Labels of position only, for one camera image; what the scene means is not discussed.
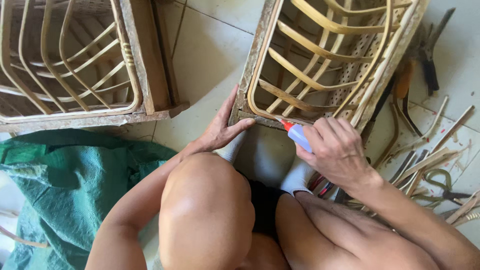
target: left hand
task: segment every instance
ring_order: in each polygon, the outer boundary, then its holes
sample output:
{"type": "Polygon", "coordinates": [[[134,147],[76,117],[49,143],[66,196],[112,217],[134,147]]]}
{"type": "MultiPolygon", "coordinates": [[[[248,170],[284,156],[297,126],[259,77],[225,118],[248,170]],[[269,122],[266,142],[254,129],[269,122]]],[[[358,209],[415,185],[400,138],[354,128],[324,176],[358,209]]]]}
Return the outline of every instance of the left hand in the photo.
{"type": "Polygon", "coordinates": [[[205,132],[193,142],[198,144],[203,151],[211,152],[220,149],[231,142],[242,131],[255,125],[255,119],[246,118],[240,120],[233,126],[228,126],[228,119],[232,112],[238,88],[239,85],[235,85],[230,96],[223,102],[222,107],[218,110],[218,113],[210,122],[205,132]]]}

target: right hand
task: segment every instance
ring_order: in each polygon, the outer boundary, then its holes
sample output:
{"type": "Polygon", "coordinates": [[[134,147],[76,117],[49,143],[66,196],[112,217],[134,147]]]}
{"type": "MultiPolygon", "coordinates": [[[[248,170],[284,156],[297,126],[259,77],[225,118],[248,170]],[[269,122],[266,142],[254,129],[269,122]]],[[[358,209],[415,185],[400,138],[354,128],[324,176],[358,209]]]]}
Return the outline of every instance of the right hand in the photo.
{"type": "Polygon", "coordinates": [[[360,135],[346,120],[320,118],[313,126],[304,126],[303,132],[312,153],[297,144],[297,155],[330,182],[348,192],[376,179],[363,154],[360,135]]]}

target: wooden frame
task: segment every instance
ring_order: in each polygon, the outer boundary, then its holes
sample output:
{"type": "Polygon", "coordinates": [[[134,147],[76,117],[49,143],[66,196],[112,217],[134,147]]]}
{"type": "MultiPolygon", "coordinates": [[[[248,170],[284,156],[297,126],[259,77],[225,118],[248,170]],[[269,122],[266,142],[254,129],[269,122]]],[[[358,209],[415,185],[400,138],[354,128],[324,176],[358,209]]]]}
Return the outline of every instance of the wooden frame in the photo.
{"type": "MultiPolygon", "coordinates": [[[[312,17],[313,14],[315,13],[315,11],[311,11],[313,7],[309,6],[308,4],[305,5],[303,3],[304,2],[303,0],[292,0],[291,2],[297,7],[299,7],[301,11],[307,11],[308,14],[306,13],[306,15],[309,17],[312,17]]],[[[349,10],[351,8],[348,6],[349,5],[348,2],[349,1],[344,2],[345,10],[349,10]]],[[[375,24],[373,24],[373,25],[367,26],[369,29],[367,30],[367,32],[369,33],[379,33],[379,32],[385,33],[385,35],[379,34],[378,36],[380,38],[385,37],[385,41],[383,42],[384,46],[380,46],[379,50],[377,50],[378,53],[375,55],[372,55],[372,56],[365,55],[365,52],[364,52],[363,54],[359,54],[359,56],[361,57],[351,57],[349,56],[351,54],[345,54],[345,56],[348,56],[349,58],[348,57],[342,58],[341,61],[352,62],[353,64],[359,66],[360,62],[372,62],[375,60],[375,57],[377,57],[376,63],[374,63],[374,65],[369,65],[369,64],[367,65],[372,67],[370,71],[372,75],[368,75],[366,73],[366,71],[368,70],[362,71],[359,69],[359,72],[360,71],[363,72],[362,77],[357,78],[356,80],[353,80],[350,82],[346,82],[346,86],[340,86],[343,84],[340,82],[340,84],[338,84],[339,89],[332,89],[331,94],[329,95],[329,97],[333,96],[334,94],[337,94],[343,91],[343,89],[348,89],[352,86],[360,86],[358,87],[358,90],[354,90],[355,92],[352,95],[350,95],[350,97],[347,98],[347,99],[351,99],[351,101],[332,104],[332,105],[325,104],[325,106],[318,106],[318,105],[308,106],[309,104],[305,104],[305,102],[302,101],[302,99],[311,92],[311,88],[314,88],[317,91],[318,89],[320,89],[320,91],[326,90],[325,87],[322,84],[317,83],[317,81],[325,73],[328,65],[332,61],[332,57],[342,56],[337,52],[337,50],[339,47],[341,47],[342,39],[345,36],[343,33],[346,33],[347,35],[351,34],[352,31],[354,33],[358,33],[357,32],[358,29],[353,29],[353,30],[351,29],[351,31],[345,32],[345,29],[349,29],[349,28],[344,28],[344,27],[339,28],[337,25],[335,26],[327,25],[327,27],[324,29],[324,34],[322,35],[323,40],[320,40],[318,44],[314,44],[307,38],[302,39],[300,37],[302,35],[299,34],[299,32],[295,31],[290,26],[287,26],[284,22],[278,20],[278,17],[281,13],[280,10],[281,10],[282,4],[283,4],[282,0],[267,0],[265,2],[259,27],[257,29],[253,46],[249,54],[244,75],[239,87],[236,103],[232,110],[232,115],[230,117],[230,124],[236,123],[238,120],[242,119],[243,117],[255,117],[257,121],[259,121],[260,118],[262,119],[260,121],[261,124],[264,124],[266,126],[270,126],[273,128],[282,129],[282,127],[277,125],[275,123],[275,120],[273,120],[275,117],[282,118],[294,123],[312,124],[319,117],[325,114],[328,114],[329,112],[332,112],[334,110],[336,111],[336,113],[334,113],[335,116],[342,116],[342,117],[345,117],[346,113],[349,113],[351,110],[353,110],[354,113],[348,115],[349,119],[351,119],[352,124],[355,124],[357,126],[357,129],[361,131],[364,128],[365,124],[370,119],[370,116],[373,113],[375,104],[376,102],[378,102],[378,99],[380,98],[381,91],[383,90],[385,85],[388,83],[388,80],[393,74],[393,71],[396,68],[396,65],[400,61],[401,56],[403,55],[403,52],[405,51],[410,39],[412,38],[415,32],[415,29],[420,23],[421,17],[428,4],[428,0],[415,0],[415,1],[412,1],[411,3],[396,1],[395,4],[390,5],[391,6],[390,10],[393,10],[393,8],[403,8],[408,5],[408,8],[403,9],[402,11],[403,13],[400,12],[403,14],[403,17],[399,17],[399,15],[395,15],[394,17],[395,19],[401,18],[400,24],[396,24],[392,20],[392,23],[390,24],[391,29],[396,28],[397,30],[395,31],[395,33],[391,38],[388,38],[388,34],[390,33],[389,28],[385,28],[385,21],[389,21],[389,20],[386,20],[385,15],[383,16],[383,19],[381,19],[381,21],[384,22],[383,25],[381,26],[381,31],[379,31],[380,29],[378,27],[379,25],[376,26],[375,24]],[[293,38],[295,42],[300,44],[302,47],[307,48],[310,51],[314,51],[313,58],[310,60],[309,64],[303,71],[299,70],[298,68],[293,69],[286,63],[285,58],[282,57],[279,53],[272,52],[271,49],[268,49],[272,35],[275,31],[277,31],[277,29],[279,32],[287,35],[289,38],[293,38]],[[324,49],[325,43],[326,43],[326,37],[328,36],[328,34],[325,35],[326,32],[340,33],[337,35],[335,43],[330,50],[324,49]],[[385,53],[381,52],[380,50],[382,49],[381,47],[384,47],[385,53]],[[280,63],[282,67],[285,67],[287,70],[289,70],[291,73],[293,73],[297,77],[297,79],[289,87],[287,87],[286,90],[280,89],[287,95],[284,95],[283,93],[279,93],[278,87],[276,87],[276,89],[272,88],[271,87],[272,85],[266,82],[265,80],[260,81],[259,73],[263,69],[263,64],[264,64],[266,55],[272,55],[273,56],[272,58],[274,60],[276,61],[278,60],[277,62],[280,63]],[[325,58],[324,64],[320,67],[317,74],[311,77],[308,74],[311,72],[311,70],[313,69],[313,66],[318,62],[320,57],[325,58]],[[299,94],[293,95],[292,90],[301,82],[306,83],[306,87],[299,94]],[[267,92],[273,93],[275,96],[278,97],[272,104],[262,104],[261,102],[257,104],[257,101],[254,100],[254,98],[252,98],[256,89],[260,87],[263,88],[264,86],[268,87],[268,89],[266,90],[267,92]],[[280,109],[279,105],[283,101],[286,101],[288,103],[287,109],[280,109]],[[294,112],[294,109],[296,108],[299,108],[300,110],[304,110],[304,111],[310,111],[310,112],[314,111],[314,112],[317,112],[318,114],[316,114],[316,116],[313,116],[313,118],[305,118],[304,116],[300,116],[298,113],[294,112]]],[[[327,20],[329,19],[329,14],[333,12],[338,12],[338,11],[333,11],[331,5],[328,5],[328,7],[329,7],[329,10],[327,11],[326,16],[322,15],[327,20]]],[[[380,12],[378,9],[375,9],[375,11],[373,12],[369,11],[371,12],[369,14],[384,13],[385,10],[387,10],[387,7],[384,7],[382,9],[383,9],[382,12],[380,12]]],[[[338,25],[340,26],[347,25],[348,18],[352,16],[353,15],[343,16],[342,21],[338,23],[338,25]]]]}
{"type": "MultiPolygon", "coordinates": [[[[7,44],[7,38],[11,32],[9,20],[12,19],[12,16],[6,16],[7,11],[13,8],[10,2],[2,2],[2,5],[6,5],[6,8],[2,9],[3,16],[0,18],[2,44],[7,44]]],[[[48,129],[86,127],[108,123],[108,121],[98,118],[110,119],[112,124],[118,123],[120,118],[124,119],[123,123],[161,120],[174,117],[189,107],[188,103],[179,101],[165,22],[163,16],[156,16],[157,12],[161,12],[161,7],[152,6],[149,1],[111,0],[110,12],[115,21],[104,24],[97,19],[97,23],[103,27],[99,30],[99,35],[89,33],[86,28],[83,29],[84,34],[90,36],[91,40],[84,42],[79,51],[67,56],[65,42],[69,38],[68,35],[71,34],[78,39],[75,36],[77,33],[72,32],[72,28],[69,27],[70,22],[75,22],[74,28],[84,28],[85,26],[73,15],[75,0],[65,3],[63,8],[66,8],[66,13],[63,17],[63,24],[60,24],[61,33],[58,40],[60,61],[50,60],[49,50],[51,49],[48,48],[48,44],[51,43],[47,42],[50,15],[52,10],[58,6],[53,4],[52,0],[47,0],[43,7],[45,12],[42,34],[39,35],[41,37],[41,50],[39,51],[43,62],[32,60],[34,59],[33,55],[30,52],[27,53],[29,50],[25,48],[25,36],[29,31],[27,30],[29,14],[34,8],[33,0],[26,0],[25,6],[22,7],[23,17],[18,54],[11,51],[9,46],[0,47],[2,56],[0,63],[4,73],[15,75],[25,72],[35,83],[35,87],[41,89],[41,92],[38,92],[29,89],[28,86],[23,87],[21,80],[19,80],[19,84],[14,85],[15,87],[0,86],[0,99],[2,97],[9,99],[27,97],[41,112],[41,114],[22,114],[20,112],[18,116],[0,115],[0,132],[18,132],[20,129],[42,130],[47,127],[48,129]],[[92,48],[97,47],[98,52],[92,54],[92,48]],[[10,61],[10,58],[18,58],[18,62],[17,60],[10,61]],[[104,74],[101,77],[98,77],[98,65],[104,67],[104,74]],[[67,72],[60,71],[60,68],[66,69],[67,72]],[[96,83],[85,81],[79,74],[79,72],[92,69],[97,74],[98,81],[96,83]],[[117,82],[119,74],[125,74],[120,71],[125,69],[128,78],[117,82]],[[45,82],[52,79],[60,83],[65,89],[65,93],[68,94],[67,97],[59,95],[58,90],[51,91],[49,88],[51,83],[45,82]],[[82,87],[73,86],[71,84],[73,81],[78,82],[82,87]],[[110,81],[108,85],[101,88],[107,81],[110,81]],[[130,97],[127,102],[119,100],[112,103],[111,100],[107,101],[104,98],[120,90],[122,90],[122,95],[126,93],[130,97]],[[85,101],[88,96],[92,96],[89,98],[90,103],[85,101]],[[92,104],[92,100],[98,100],[99,104],[92,104]],[[52,105],[56,105],[59,110],[55,111],[52,105]],[[85,121],[76,121],[77,126],[71,125],[74,122],[72,119],[81,118],[85,118],[85,121]]]]}

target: person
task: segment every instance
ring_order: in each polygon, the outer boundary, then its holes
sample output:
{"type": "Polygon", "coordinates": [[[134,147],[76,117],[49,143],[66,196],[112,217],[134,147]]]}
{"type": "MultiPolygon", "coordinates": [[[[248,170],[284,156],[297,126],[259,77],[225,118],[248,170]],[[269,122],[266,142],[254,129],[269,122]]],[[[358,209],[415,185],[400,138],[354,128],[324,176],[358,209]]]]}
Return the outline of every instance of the person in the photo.
{"type": "Polygon", "coordinates": [[[235,87],[205,133],[145,177],[101,224],[86,269],[146,269],[137,237],[159,213],[164,269],[480,269],[480,251],[454,227],[418,206],[367,163],[345,120],[320,118],[304,133],[282,188],[247,180],[212,153],[254,125],[228,127],[235,87]],[[312,169],[387,221],[312,195],[312,169]]]}

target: hand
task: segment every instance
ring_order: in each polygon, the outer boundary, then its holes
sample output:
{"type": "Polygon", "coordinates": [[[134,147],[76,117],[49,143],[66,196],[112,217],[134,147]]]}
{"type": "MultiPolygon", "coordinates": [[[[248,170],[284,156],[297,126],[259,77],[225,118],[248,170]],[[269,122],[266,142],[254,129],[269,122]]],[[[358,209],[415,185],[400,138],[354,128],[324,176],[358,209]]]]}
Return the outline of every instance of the hand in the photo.
{"type": "Polygon", "coordinates": [[[344,119],[320,118],[303,132],[312,152],[297,145],[297,155],[345,191],[372,184],[375,171],[366,161],[360,135],[344,119]]]}
{"type": "Polygon", "coordinates": [[[247,118],[240,120],[231,127],[228,126],[228,119],[230,118],[238,88],[239,85],[235,85],[230,96],[223,102],[222,107],[218,110],[218,113],[210,122],[205,132],[194,141],[203,151],[211,152],[220,149],[231,142],[242,131],[255,125],[255,119],[247,118]]]}

